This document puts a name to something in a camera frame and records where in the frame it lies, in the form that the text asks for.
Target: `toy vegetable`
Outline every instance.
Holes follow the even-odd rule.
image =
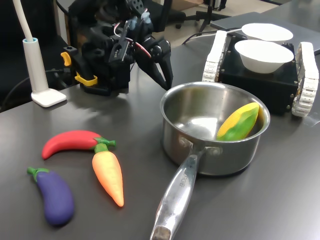
[[[258,113],[259,104],[256,102],[240,107],[219,128],[216,139],[219,141],[244,139],[254,127]]]
[[[94,149],[93,170],[106,192],[120,207],[124,205],[124,191],[121,167],[117,157],[107,146],[115,146],[115,141],[108,141],[92,131],[75,130],[60,133],[51,138],[43,147],[43,159],[49,158],[62,150]]]
[[[108,146],[116,145],[115,141],[108,141],[92,131],[66,131],[54,136],[44,145],[42,150],[42,158],[46,160],[53,154],[62,150],[94,149],[95,146],[100,143]]]
[[[108,151],[107,145],[99,143],[94,148],[92,167],[106,192],[120,207],[124,205],[124,190],[120,164],[117,157]]]
[[[54,171],[46,168],[27,168],[39,187],[44,202],[44,217],[51,225],[64,225],[74,215],[75,205],[66,182]]]

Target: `black box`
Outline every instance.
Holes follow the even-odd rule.
[[[269,74],[255,73],[245,68],[235,44],[243,39],[232,37],[220,67],[218,81],[229,84],[259,98],[270,113],[283,114],[290,111],[298,90],[296,62],[283,64]],[[294,53],[292,44],[286,46]]]

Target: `pot rim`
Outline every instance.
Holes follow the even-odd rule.
[[[185,87],[190,87],[190,86],[216,86],[219,88],[225,88],[226,86],[230,89],[234,89],[236,91],[242,92],[247,94],[249,97],[252,97],[252,100],[254,100],[256,103],[258,103],[260,105],[260,107],[262,107],[261,109],[265,112],[266,115],[266,121],[263,124],[262,128],[254,135],[250,136],[250,137],[246,137],[244,139],[241,140],[236,140],[236,141],[218,141],[218,140],[209,140],[206,138],[200,138],[200,137],[195,137],[185,131],[183,131],[182,129],[178,128],[176,125],[174,125],[166,116],[165,110],[164,110],[164,105],[165,102],[167,101],[168,97],[176,92],[178,92],[180,89],[185,88]],[[200,141],[206,141],[206,142],[211,142],[211,143],[240,143],[240,142],[245,142],[245,141],[249,141],[251,139],[254,139],[256,137],[259,137],[269,126],[270,124],[270,113],[268,108],[266,107],[266,105],[259,99],[257,98],[255,95],[251,94],[250,92],[243,90],[239,87],[236,86],[232,86],[232,85],[228,85],[228,84],[224,84],[224,83],[217,83],[217,82],[206,82],[206,81],[194,81],[194,82],[188,82],[188,83],[183,83],[180,85],[177,85],[173,88],[171,88],[170,90],[168,90],[163,97],[161,98],[160,101],[160,110],[161,110],[161,114],[163,116],[163,118],[176,130],[178,130],[179,132],[184,133],[185,135],[194,138],[196,140],[200,140]]]

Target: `saucepan handle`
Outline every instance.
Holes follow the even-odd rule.
[[[186,213],[204,150],[193,149],[170,182],[155,216],[150,240],[172,240]]]

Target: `red chili pepper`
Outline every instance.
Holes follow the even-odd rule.
[[[62,150],[94,149],[97,144],[115,146],[116,142],[108,141],[92,131],[66,131],[54,136],[44,145],[42,150],[42,158],[46,160],[53,154]]]

